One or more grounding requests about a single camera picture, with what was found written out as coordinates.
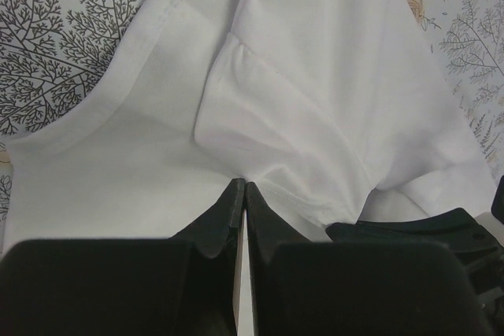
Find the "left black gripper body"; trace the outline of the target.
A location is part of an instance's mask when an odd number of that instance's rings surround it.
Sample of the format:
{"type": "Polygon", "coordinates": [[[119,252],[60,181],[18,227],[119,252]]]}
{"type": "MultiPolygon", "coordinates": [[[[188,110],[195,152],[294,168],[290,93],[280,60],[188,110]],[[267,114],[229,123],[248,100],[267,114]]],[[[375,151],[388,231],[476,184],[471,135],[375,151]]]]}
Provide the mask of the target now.
{"type": "Polygon", "coordinates": [[[463,265],[488,319],[503,323],[503,246],[464,209],[407,222],[333,223],[326,234],[333,242],[434,242],[447,247],[463,265]]]}

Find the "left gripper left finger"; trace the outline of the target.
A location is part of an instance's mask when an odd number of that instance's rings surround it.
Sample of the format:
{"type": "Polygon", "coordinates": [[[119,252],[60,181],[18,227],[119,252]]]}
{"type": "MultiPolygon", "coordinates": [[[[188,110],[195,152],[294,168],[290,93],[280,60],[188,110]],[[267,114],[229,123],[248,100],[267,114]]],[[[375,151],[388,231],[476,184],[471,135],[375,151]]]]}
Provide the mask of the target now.
{"type": "Polygon", "coordinates": [[[244,182],[161,239],[46,239],[1,261],[4,335],[234,335],[244,182]]]}

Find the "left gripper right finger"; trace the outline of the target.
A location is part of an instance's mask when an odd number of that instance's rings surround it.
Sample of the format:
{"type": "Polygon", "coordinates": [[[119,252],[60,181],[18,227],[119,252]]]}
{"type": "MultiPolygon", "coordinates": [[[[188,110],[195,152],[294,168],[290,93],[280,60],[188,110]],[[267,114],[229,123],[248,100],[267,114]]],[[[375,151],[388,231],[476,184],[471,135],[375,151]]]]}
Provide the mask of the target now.
{"type": "Polygon", "coordinates": [[[258,335],[492,335],[469,277],[434,242],[312,242],[246,185],[258,335]]]}

